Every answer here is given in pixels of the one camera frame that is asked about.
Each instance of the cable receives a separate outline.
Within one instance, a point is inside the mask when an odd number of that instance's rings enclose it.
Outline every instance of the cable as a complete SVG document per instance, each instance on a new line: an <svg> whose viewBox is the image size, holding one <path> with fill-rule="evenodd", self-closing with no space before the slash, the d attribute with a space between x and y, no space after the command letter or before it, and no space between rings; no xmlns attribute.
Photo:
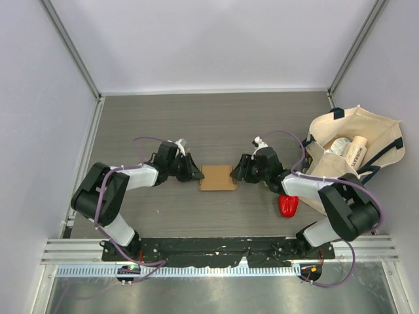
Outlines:
<svg viewBox="0 0 419 314"><path fill-rule="evenodd" d="M133 139L133 140L132 140L132 145L133 145L133 146L134 146L134 148L136 149L136 152L137 152L137 155L138 155L138 157L139 157L140 163L144 162L145 160L143 159L143 155L142 155L142 153L141 153L140 149L139 149L139 148L137 147L137 145L136 145L136 143L137 143L137 141L138 141L139 139L154 139L155 141L160 141L160 142L163 142L163 140L162 140L162 139L159 139L159 138L157 138L157 137L153 137L153 136L139 136L139 137L136 137L135 139Z"/></svg>
<svg viewBox="0 0 419 314"><path fill-rule="evenodd" d="M339 183L339 184L351 186L352 188L356 188L356 189L364 192L375 203L376 208L377 208L377 211L378 211L379 216L380 216L380 220L378 221L377 225L376 226L373 226L373 228L371 228L370 231L373 231L373 230L379 228L382 225L382 223L384 221L384 217L383 217L384 216L384 211L382 210L382 206L381 206L380 201L374 196L374 194L372 194L366 188L364 188L364 187L362 187L362 186L360 186L358 184L355 184L355 183L352 183L352 182L348 182L348 181L345 181L345 180L334 179L334 178L316 177L316 176L313 176L313 175L305 175L305 174L302 174L302 173L297 173L297 170L295 168L297 168L299 165L301 165L302 162L304 161L305 157L306 157L306 151L305 151L304 145L301 143L300 139L295 134L293 134L291 132L288 132L288 131L282 131L282 130L276 130L276 131L269 132L267 134L262 135L261 138L266 137L266 136L268 136L270 134L273 134L273 133L284 133L284 134L288 134L288 135L294 137L294 139L300 145L300 148L301 148L301 157L298 160L298 162L296 162L293 165L293 167L291 168L291 173L294 176L300 177L300 178L303 178L303 179L315 180L315 181L324 181L324 182ZM354 268L355 268L355 251L354 251L354 248L352 247L352 245L349 242L347 242L345 240L342 240L342 241L345 242L349 246L349 248L351 249L351 252L352 252L352 265L351 265L351 268L349 270L348 275L341 282L339 282L339 283L326 284L326 283L312 282L313 285L318 286L318 287L324 287L324 288L337 287L337 286L340 286L343 283L347 282L347 280L349 279L349 277L354 272ZM308 278L305 278L304 276L301 276L301 277L303 279L305 279L306 281L308 281Z"/></svg>
<svg viewBox="0 0 419 314"><path fill-rule="evenodd" d="M351 252L352 252L351 269L349 270L348 274L346 275L346 277L342 281L339 281L338 283L318 283L318 282L315 282L315 281L310 281L309 278L310 278L311 273L309 273L307 277L304 277L303 275L301 275L300 277L303 278L305 281L310 282L310 284L312 284L314 286L317 286L317 287L322 287L322 288L335 288L335 287L343 285L345 282L347 282L349 280L349 277L351 277L351 275L352 275L352 273L354 272L354 269L355 269L355 250L354 250L354 247L352 246L351 243L349 243L345 240L342 240L342 241L345 242L349 246L349 248L351 249Z"/></svg>

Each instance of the red bell pepper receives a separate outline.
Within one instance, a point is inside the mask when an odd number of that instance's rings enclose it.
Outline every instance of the red bell pepper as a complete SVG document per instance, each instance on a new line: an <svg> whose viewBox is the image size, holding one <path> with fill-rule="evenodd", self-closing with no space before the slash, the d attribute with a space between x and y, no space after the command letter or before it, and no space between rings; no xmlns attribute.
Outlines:
<svg viewBox="0 0 419 314"><path fill-rule="evenodd" d="M291 218L294 217L297 212L299 205L299 198L296 196L280 195L278 198L278 207L283 217Z"/></svg>

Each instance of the bottle label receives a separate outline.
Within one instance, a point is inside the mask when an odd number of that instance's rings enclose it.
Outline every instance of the bottle label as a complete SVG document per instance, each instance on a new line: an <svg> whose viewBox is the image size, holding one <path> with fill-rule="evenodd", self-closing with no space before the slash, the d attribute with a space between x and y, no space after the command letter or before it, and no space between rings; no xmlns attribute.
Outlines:
<svg viewBox="0 0 419 314"><path fill-rule="evenodd" d="M358 151L356 152L356 155L355 155L354 159L352 160L352 163L351 163L352 167L356 166L356 164L359 160L359 157L361 156L361 153L362 153L362 147L359 147Z"/></svg>

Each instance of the cardboard piece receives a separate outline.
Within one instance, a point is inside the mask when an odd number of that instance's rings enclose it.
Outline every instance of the cardboard piece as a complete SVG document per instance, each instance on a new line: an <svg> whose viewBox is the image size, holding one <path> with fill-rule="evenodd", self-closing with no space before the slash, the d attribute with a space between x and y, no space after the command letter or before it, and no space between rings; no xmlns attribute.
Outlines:
<svg viewBox="0 0 419 314"><path fill-rule="evenodd" d="M201 191L234 191L237 185L234 183L230 173L233 171L232 165L223 166L202 166L201 172L205 179L201 180Z"/></svg>

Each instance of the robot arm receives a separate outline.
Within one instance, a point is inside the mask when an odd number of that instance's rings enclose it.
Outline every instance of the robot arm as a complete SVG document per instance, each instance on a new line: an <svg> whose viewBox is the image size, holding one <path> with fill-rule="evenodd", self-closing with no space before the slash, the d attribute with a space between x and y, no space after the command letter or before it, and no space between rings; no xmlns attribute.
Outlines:
<svg viewBox="0 0 419 314"><path fill-rule="evenodd" d="M141 239L119 213L125 191L158 186L169 176L182 183L203 179L204 175L194 164L191 154L185 152L185 144L183 139L175 143L164 141L150 161L135 169L131 167L114 172L107 181L99 213L99 228L105 230L129 257L138 257ZM104 177L114 168L99 162L94 164L71 199L71 207L92 222Z"/></svg>
<svg viewBox="0 0 419 314"><path fill-rule="evenodd" d="M284 169L272 147L259 137L252 143L255 152L252 155L242 154L231 177L247 183L264 181L275 193L320 201L325 208L327 218L297 233L301 254L337 239L353 241L380 220L376 205L362 191L338 183L300 178ZM363 187L358 178L350 173L338 179Z"/></svg>

